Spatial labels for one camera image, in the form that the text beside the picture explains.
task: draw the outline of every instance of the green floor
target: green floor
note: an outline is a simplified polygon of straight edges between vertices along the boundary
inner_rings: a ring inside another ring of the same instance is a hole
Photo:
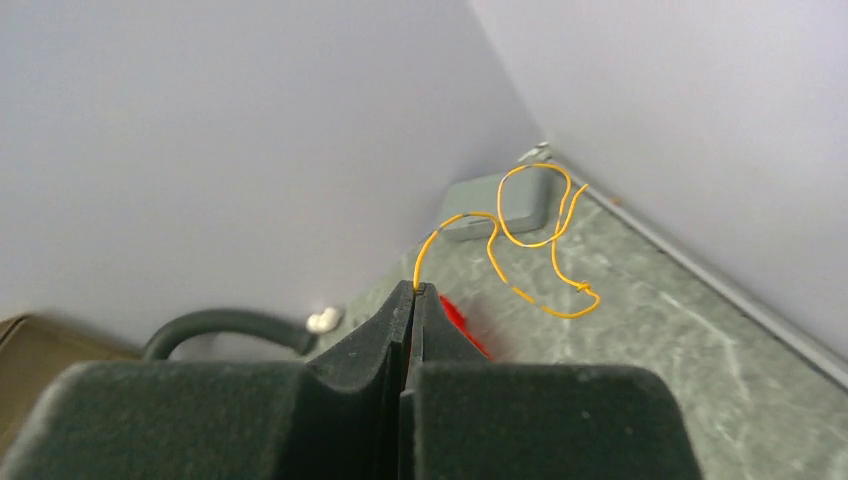
[[[576,310],[588,301],[560,283],[545,250],[501,238],[495,252],[511,280],[540,303]],[[563,270],[603,297],[579,320],[551,317],[503,286],[485,241],[437,241],[422,278],[465,312],[497,361],[657,372],[683,409],[706,478],[848,478],[845,391],[590,198],[581,199],[559,252]],[[319,351],[365,321],[398,280],[411,278],[416,253],[350,304]]]

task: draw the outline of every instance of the yellow wire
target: yellow wire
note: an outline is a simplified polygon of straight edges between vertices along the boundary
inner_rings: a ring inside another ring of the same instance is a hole
[[[548,168],[548,169],[551,169],[551,170],[558,172],[560,175],[565,177],[566,184],[565,184],[565,193],[563,194],[562,200],[559,203],[559,214],[557,215],[557,222],[556,222],[556,226],[554,227],[553,235],[551,235],[551,237],[548,238],[547,240],[545,240],[544,242],[529,243],[528,244],[528,243],[524,243],[524,242],[518,240],[517,238],[515,238],[515,236],[513,236],[512,232],[509,231],[509,228],[507,228],[507,226],[506,226],[506,221],[503,218],[503,207],[502,207],[501,204],[502,204],[502,200],[503,200],[503,186],[504,186],[504,183],[506,183],[506,180],[510,176],[512,176],[512,175],[514,175],[514,174],[516,174],[516,173],[518,173],[518,172],[520,172],[524,169],[534,168],[534,167],[536,167],[536,168]],[[498,195],[497,195],[498,216],[497,217],[492,215],[491,213],[488,213],[488,212],[460,213],[460,214],[454,215],[453,217],[442,222],[442,224],[439,225],[439,228],[437,228],[436,230],[433,231],[433,233],[430,234],[430,236],[424,242],[424,245],[421,246],[421,251],[418,253],[418,259],[415,260],[415,270],[412,273],[413,288],[415,288],[415,290],[418,291],[418,285],[421,282],[421,264],[424,262],[424,256],[427,254],[427,251],[430,249],[430,245],[433,243],[433,241],[436,239],[436,237],[439,236],[439,233],[442,231],[442,229],[444,229],[448,225],[452,224],[453,222],[456,222],[457,220],[459,220],[461,218],[483,217],[483,218],[488,218],[489,220],[492,221],[492,224],[494,224],[494,228],[492,229],[492,235],[489,236],[489,241],[486,242],[486,253],[489,255],[489,261],[492,262],[492,267],[495,268],[495,272],[498,274],[498,277],[500,277],[501,281],[504,284],[506,284],[506,286],[510,287],[513,292],[515,292],[518,296],[520,296],[521,298],[523,298],[527,302],[538,306],[542,311],[549,313],[549,314],[551,314],[555,317],[572,319],[572,318],[577,318],[577,317],[586,315],[587,313],[591,312],[592,310],[598,308],[598,305],[601,304],[601,296],[598,295],[597,293],[595,293],[595,291],[592,290],[592,286],[589,285],[587,282],[575,282],[574,280],[571,280],[570,278],[566,277],[564,273],[562,273],[562,270],[560,270],[560,268],[559,268],[559,262],[557,261],[556,242],[560,237],[565,235],[565,231],[568,229],[568,224],[571,222],[571,217],[574,214],[574,209],[575,209],[575,207],[577,207],[577,199],[580,198],[580,195],[582,195],[583,192],[585,192],[586,188],[588,188],[588,187],[589,187],[589,185],[583,185],[582,187],[580,187],[577,190],[577,192],[574,193],[574,197],[572,197],[571,204],[569,205],[568,212],[566,213],[565,206],[568,203],[568,195],[571,193],[571,177],[568,175],[568,172],[566,172],[564,168],[560,167],[559,165],[554,165],[554,164],[551,164],[551,163],[533,163],[533,164],[529,164],[529,165],[520,165],[518,167],[513,168],[506,175],[504,175],[504,177],[501,179],[500,184],[498,184]],[[501,266],[500,266],[500,264],[498,264],[497,259],[495,259],[495,253],[492,249],[492,245],[495,243],[495,239],[498,237],[498,234],[500,233],[501,229],[503,229],[504,235],[506,235],[506,237],[509,238],[509,240],[512,243],[514,243],[515,245],[518,245],[519,247],[541,248],[541,247],[544,247],[545,245],[550,243],[551,244],[551,265],[553,265],[553,267],[554,267],[554,272],[556,272],[557,276],[563,282],[565,282],[565,283],[571,285],[572,287],[574,287],[575,289],[577,289],[578,293],[583,292],[586,295],[589,295],[590,297],[592,297],[594,299],[594,301],[592,302],[592,305],[584,308],[583,310],[580,310],[579,312],[575,312],[575,313],[559,312],[559,311],[553,310],[549,307],[537,304],[536,299],[534,299],[533,297],[528,295],[525,291],[521,290],[520,288],[518,288],[516,286],[510,285],[509,280],[506,278],[506,274],[501,269]]]

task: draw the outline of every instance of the black tube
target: black tube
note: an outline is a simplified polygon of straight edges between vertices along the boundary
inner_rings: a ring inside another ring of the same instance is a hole
[[[242,333],[291,347],[305,355],[315,347],[317,336],[305,325],[296,325],[264,313],[236,309],[201,310],[171,320],[156,331],[144,346],[144,360],[167,360],[177,345],[204,333]]]

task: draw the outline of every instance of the small orange object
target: small orange object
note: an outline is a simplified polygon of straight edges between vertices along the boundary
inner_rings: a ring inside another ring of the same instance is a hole
[[[453,303],[451,303],[451,301],[448,300],[447,297],[445,297],[444,295],[440,294],[439,299],[442,301],[442,308],[445,309],[445,313],[448,315],[448,319],[451,321],[451,323],[460,332],[462,332],[463,335],[465,335],[465,338],[467,338],[468,341],[473,343],[474,346],[477,347],[478,350],[483,352],[483,355],[485,355],[486,358],[491,360],[492,357],[491,357],[491,355],[489,355],[489,352],[487,352],[486,349],[483,348],[483,345],[480,342],[478,342],[477,339],[474,338],[468,332],[468,330],[466,330],[466,328],[465,328],[465,316],[463,316],[462,313],[460,313],[459,309],[456,308],[456,306]]]

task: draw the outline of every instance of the gray device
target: gray device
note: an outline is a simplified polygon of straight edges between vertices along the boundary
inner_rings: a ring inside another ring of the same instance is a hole
[[[497,216],[498,184],[502,174],[475,178],[451,185],[442,201],[438,224],[458,213],[489,212]],[[503,214],[510,232],[528,232],[545,225],[550,172],[529,168],[515,173],[503,189]],[[485,238],[492,234],[492,222],[481,217],[466,217],[447,226],[442,234],[453,241]]]

